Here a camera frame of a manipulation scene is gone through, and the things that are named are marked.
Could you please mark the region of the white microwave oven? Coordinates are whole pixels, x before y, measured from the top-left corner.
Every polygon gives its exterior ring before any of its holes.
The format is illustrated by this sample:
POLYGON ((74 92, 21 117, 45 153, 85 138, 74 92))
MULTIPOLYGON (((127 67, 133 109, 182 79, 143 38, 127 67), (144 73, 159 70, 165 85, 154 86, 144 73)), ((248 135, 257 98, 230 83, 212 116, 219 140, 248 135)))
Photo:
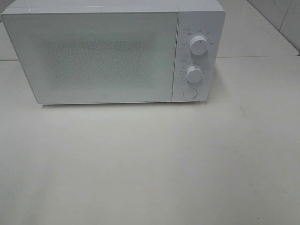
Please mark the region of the white microwave oven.
POLYGON ((225 21, 225 11, 216 0, 17 0, 3 11, 1 19, 11 14, 119 13, 177 13, 172 98, 168 102, 202 102, 208 98, 225 21), (208 50, 201 56, 193 55, 188 45, 190 38, 197 34, 209 40, 208 50), (200 82, 187 81, 186 69, 190 66, 202 69, 200 82), (195 99, 183 97, 187 88, 197 89, 195 99))

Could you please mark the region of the round white door button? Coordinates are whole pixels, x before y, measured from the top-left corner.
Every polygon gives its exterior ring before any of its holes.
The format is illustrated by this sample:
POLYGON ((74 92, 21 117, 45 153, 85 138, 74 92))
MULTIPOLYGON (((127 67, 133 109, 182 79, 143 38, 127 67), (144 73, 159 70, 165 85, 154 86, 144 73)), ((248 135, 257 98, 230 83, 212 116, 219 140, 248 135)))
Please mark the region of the round white door button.
POLYGON ((197 89, 187 88, 183 91, 183 97, 186 99, 195 99, 197 96, 197 89))

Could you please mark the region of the white microwave door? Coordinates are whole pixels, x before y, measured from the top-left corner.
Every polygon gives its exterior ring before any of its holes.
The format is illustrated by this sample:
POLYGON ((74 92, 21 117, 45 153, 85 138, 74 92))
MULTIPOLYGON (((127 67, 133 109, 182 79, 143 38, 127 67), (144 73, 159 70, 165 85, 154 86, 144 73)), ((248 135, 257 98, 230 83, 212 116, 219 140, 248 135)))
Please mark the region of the white microwave door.
POLYGON ((177 13, 3 15, 39 104, 168 102, 177 13))

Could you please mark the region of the upper white power knob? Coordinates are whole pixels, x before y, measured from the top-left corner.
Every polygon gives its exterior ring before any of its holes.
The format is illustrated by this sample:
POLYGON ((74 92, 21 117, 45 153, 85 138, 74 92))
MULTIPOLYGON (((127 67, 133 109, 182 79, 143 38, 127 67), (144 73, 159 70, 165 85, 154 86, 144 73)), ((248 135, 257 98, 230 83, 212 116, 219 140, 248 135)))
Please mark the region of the upper white power knob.
POLYGON ((203 34, 197 34, 188 41, 190 52, 195 56, 201 56, 208 50, 209 40, 203 34))

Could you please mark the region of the white timer knob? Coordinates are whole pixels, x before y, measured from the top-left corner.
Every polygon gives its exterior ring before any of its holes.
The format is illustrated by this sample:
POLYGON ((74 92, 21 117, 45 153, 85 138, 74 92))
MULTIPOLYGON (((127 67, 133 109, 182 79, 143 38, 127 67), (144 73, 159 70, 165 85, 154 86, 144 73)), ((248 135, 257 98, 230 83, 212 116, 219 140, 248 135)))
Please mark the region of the white timer knob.
POLYGON ((198 83, 202 80, 203 71, 200 67, 190 66, 186 69, 186 79, 189 83, 198 83))

